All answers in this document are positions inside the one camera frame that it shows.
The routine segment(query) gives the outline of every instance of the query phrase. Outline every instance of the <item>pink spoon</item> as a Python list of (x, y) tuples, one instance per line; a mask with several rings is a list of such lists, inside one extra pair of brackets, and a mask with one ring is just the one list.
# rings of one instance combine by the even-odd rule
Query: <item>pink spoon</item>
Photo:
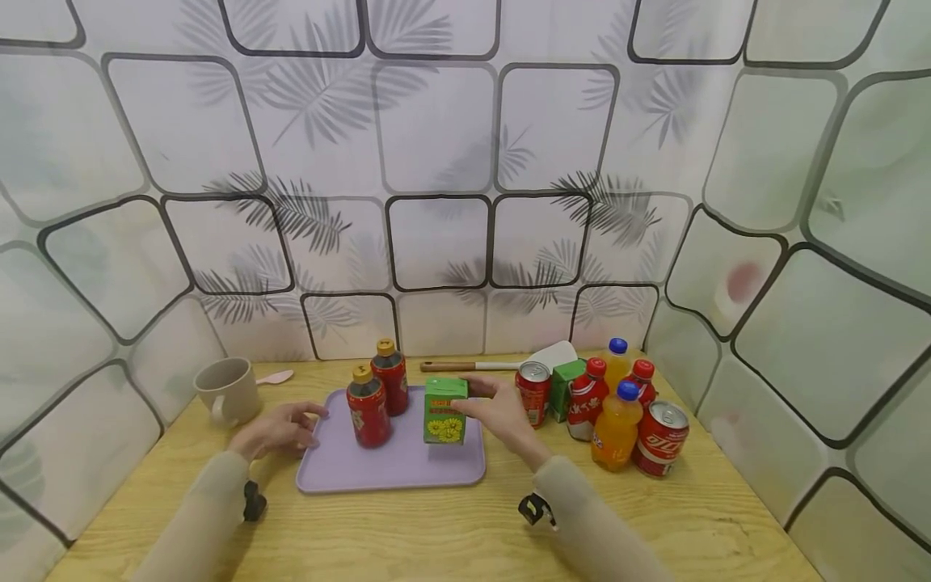
[(268, 374), (264, 378), (256, 380), (255, 384), (257, 386), (261, 386), (263, 384), (281, 384), (282, 382), (290, 380), (293, 375), (294, 370), (282, 370), (281, 372)]

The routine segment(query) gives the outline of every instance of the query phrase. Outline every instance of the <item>red bottle cap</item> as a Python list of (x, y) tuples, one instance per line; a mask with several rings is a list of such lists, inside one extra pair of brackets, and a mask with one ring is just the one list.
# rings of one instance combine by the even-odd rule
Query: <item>red bottle cap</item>
[(649, 359), (638, 359), (634, 362), (633, 373), (638, 378), (649, 380), (653, 377), (654, 372), (656, 372), (656, 367)]
[(585, 365), (585, 373), (593, 378), (603, 378), (608, 370), (608, 364), (601, 358), (589, 358)]

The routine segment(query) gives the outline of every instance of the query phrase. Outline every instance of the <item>beige mug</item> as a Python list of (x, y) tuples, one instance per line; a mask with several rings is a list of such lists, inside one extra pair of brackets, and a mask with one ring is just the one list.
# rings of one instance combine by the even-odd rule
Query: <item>beige mug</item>
[(255, 372), (245, 358), (213, 362), (194, 377), (194, 388), (217, 426), (232, 428), (251, 420), (262, 409)]

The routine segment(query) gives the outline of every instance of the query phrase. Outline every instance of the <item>wooden table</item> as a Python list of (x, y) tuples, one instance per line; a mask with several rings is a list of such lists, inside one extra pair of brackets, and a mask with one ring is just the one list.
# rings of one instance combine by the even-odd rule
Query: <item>wooden table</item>
[[(423, 382), (422, 360), (408, 363), (411, 384)], [(260, 388), (268, 407), (300, 399), (322, 402), (348, 383), (355, 363), (256, 364), (255, 371), (260, 377), (286, 368), (296, 372), (284, 385)], [(665, 380), (658, 378), (656, 384), (660, 398), (681, 405)], [(689, 417), (692, 433), (664, 480), (645, 477), (633, 467), (620, 474), (601, 470), (591, 462), (588, 447), (570, 439), (564, 425), (547, 421), (540, 434), (585, 471), (677, 580), (819, 580), (710, 435)], [(227, 440), (209, 424), (203, 405), (192, 402), (48, 580), (128, 580), (197, 473)], [(551, 551), (548, 529), (530, 528), (516, 511), (531, 489), (527, 468), (487, 431), (485, 451), (488, 470), (474, 487), (310, 497), (294, 486), (296, 460), (271, 456), (258, 461), (252, 476), (263, 487), (268, 509), (262, 522), (238, 529), (217, 579), (577, 579)]]

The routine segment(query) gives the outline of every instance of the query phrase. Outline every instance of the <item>blue bottle cap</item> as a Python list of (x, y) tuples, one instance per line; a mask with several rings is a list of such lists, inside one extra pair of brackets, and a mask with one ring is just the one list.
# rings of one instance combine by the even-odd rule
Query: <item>blue bottle cap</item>
[(634, 382), (625, 380), (617, 385), (617, 397), (621, 400), (633, 402), (640, 397), (640, 387)]
[(621, 356), (627, 353), (627, 342), (619, 337), (613, 337), (611, 341), (608, 342), (608, 349), (611, 350), (612, 354)]

